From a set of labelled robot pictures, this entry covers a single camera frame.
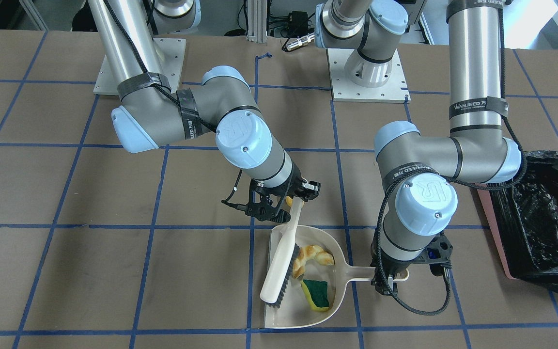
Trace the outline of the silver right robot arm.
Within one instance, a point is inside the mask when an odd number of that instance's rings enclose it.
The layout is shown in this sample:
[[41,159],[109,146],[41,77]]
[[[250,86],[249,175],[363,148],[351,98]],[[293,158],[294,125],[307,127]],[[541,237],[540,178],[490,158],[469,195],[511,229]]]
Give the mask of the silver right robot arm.
[[121,105],[111,121],[124,149],[146,152],[213,132],[226,161],[250,179],[248,203],[223,204],[258,221],[297,224],[321,184],[301,175],[262,117],[250,86],[231,66],[206,72],[199,87],[169,82],[139,0],[91,0],[93,19]]

